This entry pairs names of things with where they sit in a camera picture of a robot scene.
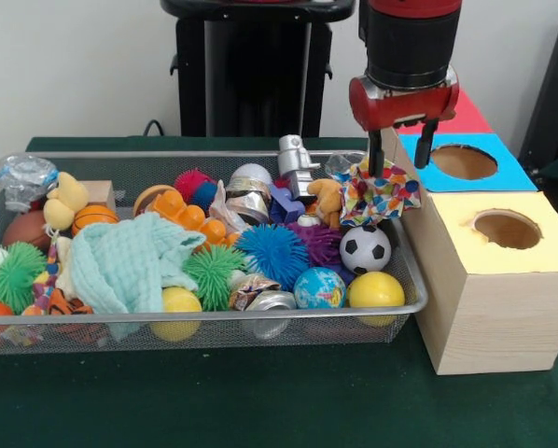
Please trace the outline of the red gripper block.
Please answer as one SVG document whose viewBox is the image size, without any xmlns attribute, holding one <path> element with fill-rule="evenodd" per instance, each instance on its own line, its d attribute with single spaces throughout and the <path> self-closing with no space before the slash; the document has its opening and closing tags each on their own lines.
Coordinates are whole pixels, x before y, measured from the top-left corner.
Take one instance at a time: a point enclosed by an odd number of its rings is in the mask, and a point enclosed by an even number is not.
<svg viewBox="0 0 558 448">
<path fill-rule="evenodd" d="M 382 129 L 413 126 L 422 122 L 416 142 L 414 167 L 430 162 L 439 121 L 452 119 L 460 86 L 453 67 L 436 86 L 415 90 L 394 90 L 375 85 L 369 77 L 355 77 L 349 84 L 349 102 L 356 122 L 369 132 L 369 175 L 380 178 L 384 170 Z"/>
</svg>

